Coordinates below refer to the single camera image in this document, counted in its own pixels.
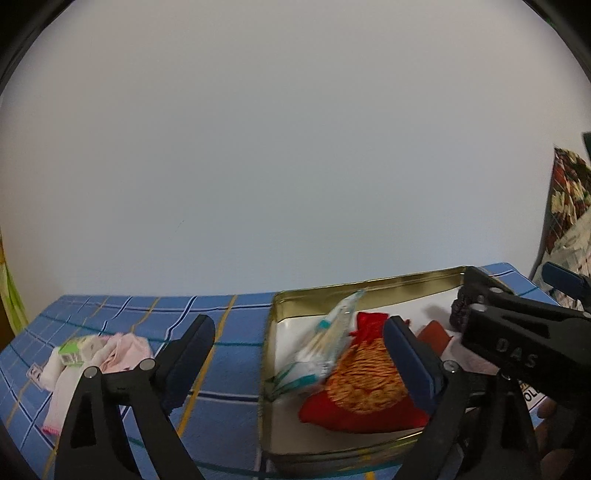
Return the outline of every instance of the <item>plastic package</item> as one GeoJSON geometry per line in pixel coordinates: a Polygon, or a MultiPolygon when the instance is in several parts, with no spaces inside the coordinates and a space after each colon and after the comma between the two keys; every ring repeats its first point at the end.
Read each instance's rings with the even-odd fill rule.
{"type": "Polygon", "coordinates": [[[350,344],[349,334],[356,329],[355,305],[364,293],[359,290],[344,298],[318,322],[293,360],[269,381],[271,401],[286,393],[311,393],[321,386],[350,344]]]}
{"type": "Polygon", "coordinates": [[[68,340],[58,351],[61,363],[67,367],[81,367],[106,345],[107,340],[106,336],[98,335],[85,335],[68,340]]]}

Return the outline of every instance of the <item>red mesh bag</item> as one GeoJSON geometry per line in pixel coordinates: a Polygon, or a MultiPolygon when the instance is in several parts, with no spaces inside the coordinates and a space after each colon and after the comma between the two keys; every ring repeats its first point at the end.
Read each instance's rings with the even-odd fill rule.
{"type": "MultiPolygon", "coordinates": [[[[414,406],[384,346],[382,330],[388,317],[387,313],[358,313],[351,346],[324,390],[304,402],[300,421],[351,433],[397,432],[427,424],[428,415],[414,406]]],[[[437,322],[427,325],[418,338],[437,355],[450,340],[437,322]]]]}

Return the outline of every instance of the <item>red fabric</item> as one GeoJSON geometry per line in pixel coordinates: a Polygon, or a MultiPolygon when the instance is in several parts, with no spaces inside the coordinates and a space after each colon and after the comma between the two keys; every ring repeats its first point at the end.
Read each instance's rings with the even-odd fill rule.
{"type": "Polygon", "coordinates": [[[426,344],[430,345],[437,356],[441,356],[447,344],[452,339],[441,323],[432,320],[423,330],[421,330],[417,338],[426,344]]]}
{"type": "MultiPolygon", "coordinates": [[[[351,433],[397,432],[399,430],[424,427],[427,424],[428,415],[414,406],[392,360],[387,355],[387,352],[384,353],[382,330],[384,328],[384,321],[388,317],[389,315],[387,313],[358,313],[358,330],[352,333],[355,339],[347,352],[339,360],[339,364],[333,375],[331,375],[331,378],[327,381],[324,390],[311,395],[304,402],[299,412],[300,421],[303,423],[314,423],[328,430],[351,433]],[[370,359],[370,362],[373,362],[373,368],[367,370],[366,374],[361,370],[357,371],[355,368],[356,360],[361,363],[365,362],[365,365],[368,359],[370,359]],[[357,386],[371,384],[372,378],[369,377],[375,375],[376,371],[385,371],[387,372],[385,378],[393,381],[398,380],[400,382],[400,390],[397,391],[394,397],[390,398],[389,406],[385,408],[379,408],[378,403],[375,411],[368,411],[370,409],[367,408],[367,402],[352,406],[350,398],[356,394],[359,394],[363,399],[369,398],[368,396],[372,393],[372,390],[364,390],[363,387],[358,388],[357,386]],[[341,375],[340,379],[342,381],[340,383],[338,382],[338,378],[333,378],[335,375],[341,375]],[[336,404],[334,390],[342,388],[343,384],[348,387],[349,378],[352,378],[352,383],[355,383],[357,386],[351,387],[353,389],[350,390],[352,394],[344,392],[340,396],[339,401],[341,406],[339,406],[336,404]],[[335,384],[337,386],[333,390],[330,390],[335,384]]],[[[444,343],[447,345],[450,338],[443,327],[438,329],[437,326],[429,325],[423,329],[423,332],[425,330],[426,334],[419,335],[418,338],[422,339],[421,337],[423,337],[436,350],[437,354],[440,355],[443,351],[441,350],[441,346],[444,343]]],[[[384,387],[381,385],[378,393],[383,392],[383,390],[384,387]]]]}

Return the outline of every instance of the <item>blue checkered tablecloth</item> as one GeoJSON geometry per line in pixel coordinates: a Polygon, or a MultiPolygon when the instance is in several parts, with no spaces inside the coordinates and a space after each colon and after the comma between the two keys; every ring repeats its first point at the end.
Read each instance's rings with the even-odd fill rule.
{"type": "MultiPolygon", "coordinates": [[[[507,263],[483,267],[525,298],[553,303],[507,263]]],[[[216,323],[212,353],[194,391],[171,421],[207,480],[277,478],[257,441],[262,342],[273,293],[208,297],[65,295],[48,306],[0,353],[0,418],[37,475],[53,479],[56,439],[41,432],[51,395],[26,376],[51,350],[77,335],[134,332],[156,353],[182,336],[199,313],[216,323]]],[[[131,409],[124,424],[146,480],[157,479],[131,409]]],[[[397,467],[343,473],[348,480],[390,480],[397,467]]]]}

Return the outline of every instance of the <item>yellow stripe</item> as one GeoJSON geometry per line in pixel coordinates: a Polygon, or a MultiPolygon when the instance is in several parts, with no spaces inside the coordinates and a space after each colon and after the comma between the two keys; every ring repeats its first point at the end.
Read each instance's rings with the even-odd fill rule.
{"type": "Polygon", "coordinates": [[[142,318],[140,318],[137,323],[135,323],[135,324],[133,324],[131,326],[131,328],[129,330],[130,333],[134,333],[135,332],[135,328],[138,327],[138,326],[140,326],[142,323],[145,322],[146,318],[148,318],[150,316],[150,313],[152,313],[152,310],[154,310],[154,307],[160,301],[160,298],[161,297],[158,297],[156,300],[154,300],[152,302],[152,305],[150,305],[150,308],[148,309],[148,311],[145,313],[145,315],[142,318]]]}
{"type": "Polygon", "coordinates": [[[80,325],[80,326],[79,326],[79,327],[78,327],[76,330],[74,330],[74,333],[72,333],[72,334],[71,334],[71,335],[70,335],[70,336],[67,338],[67,340],[66,340],[64,343],[67,343],[67,342],[69,342],[70,340],[72,340],[72,339],[73,339],[73,338],[74,338],[74,337],[77,335],[77,333],[78,333],[80,330],[82,330],[82,327],[83,327],[84,325],[86,325],[86,321],[87,321],[88,319],[91,319],[91,318],[92,318],[93,316],[95,316],[97,313],[99,313],[99,310],[100,310],[102,307],[104,307],[104,306],[105,306],[105,303],[107,303],[107,300],[109,300],[109,297],[105,297],[105,299],[104,299],[103,303],[101,303],[101,304],[100,304],[100,305],[99,305],[99,306],[96,308],[96,310],[95,310],[94,312],[92,312],[92,315],[90,315],[90,316],[86,317],[84,320],[82,320],[82,324],[81,324],[81,325],[80,325]]]}
{"type": "MultiPolygon", "coordinates": [[[[224,328],[224,325],[226,324],[226,319],[228,318],[230,310],[232,310],[232,307],[234,306],[234,302],[236,302],[237,298],[238,298],[238,295],[234,295],[232,297],[232,299],[230,300],[230,303],[226,307],[226,311],[223,313],[222,319],[220,320],[220,323],[217,326],[216,341],[218,341],[220,339],[220,337],[222,336],[223,328],[224,328]]],[[[178,424],[177,434],[179,437],[183,436],[185,428],[187,427],[187,423],[189,422],[189,417],[191,416],[191,412],[193,411],[193,407],[195,406],[195,402],[197,401],[197,395],[199,394],[199,390],[201,390],[201,385],[203,384],[203,380],[205,379],[205,375],[207,374],[207,369],[209,368],[209,364],[212,362],[212,358],[213,358],[213,354],[215,352],[215,349],[216,349],[216,347],[214,345],[212,347],[212,349],[209,351],[209,355],[205,359],[205,362],[203,363],[203,366],[201,367],[201,371],[199,372],[199,375],[197,376],[195,383],[193,384],[193,393],[191,394],[191,397],[189,398],[189,401],[187,402],[187,405],[185,406],[183,416],[181,418],[180,423],[178,424]]]]}
{"type": "MultiPolygon", "coordinates": [[[[45,328],[44,328],[42,331],[40,331],[38,335],[41,335],[43,332],[45,332],[45,330],[47,330],[47,328],[48,328],[50,325],[51,325],[51,322],[47,322],[47,325],[45,325],[45,328]]],[[[31,347],[31,345],[32,345],[32,344],[34,344],[34,343],[35,343],[35,337],[31,338],[31,343],[29,343],[29,344],[28,344],[28,345],[25,347],[25,349],[24,349],[22,352],[20,352],[18,355],[19,355],[20,357],[22,357],[22,356],[25,354],[25,352],[26,352],[27,350],[29,350],[29,348],[31,347]]],[[[16,360],[15,360],[15,361],[12,363],[12,365],[11,365],[10,367],[8,367],[7,371],[9,371],[9,370],[10,370],[12,367],[14,367],[14,366],[17,364],[17,362],[18,362],[19,360],[20,360],[20,358],[19,358],[19,357],[17,357],[17,358],[16,358],[16,360]]]]}
{"type": "Polygon", "coordinates": [[[10,425],[10,422],[12,422],[12,418],[14,417],[14,414],[17,412],[18,404],[21,402],[22,396],[24,395],[25,390],[27,389],[27,387],[29,385],[31,385],[31,381],[27,380],[27,382],[22,386],[21,391],[18,393],[17,400],[15,401],[14,405],[12,406],[12,410],[10,412],[10,415],[8,416],[8,418],[6,420],[6,425],[5,425],[6,428],[8,428],[8,426],[10,425]]]}
{"type": "Polygon", "coordinates": [[[49,469],[51,468],[51,464],[53,463],[53,460],[56,458],[57,447],[59,444],[60,444],[60,438],[58,437],[56,440],[56,444],[53,447],[53,450],[51,451],[51,453],[49,454],[49,457],[47,458],[47,461],[45,462],[45,468],[43,469],[43,476],[41,477],[43,480],[47,479],[47,475],[49,474],[49,469]]]}

